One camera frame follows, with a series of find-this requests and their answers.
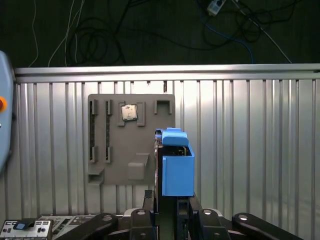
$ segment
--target gray 3d-printed holder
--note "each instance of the gray 3d-printed holder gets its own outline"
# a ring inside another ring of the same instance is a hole
[[[175,109],[170,94],[89,95],[89,184],[154,184],[155,129],[175,127]]]

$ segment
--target square component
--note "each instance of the square component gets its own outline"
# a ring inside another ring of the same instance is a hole
[[[121,107],[123,121],[134,121],[138,119],[137,105],[128,104]]]

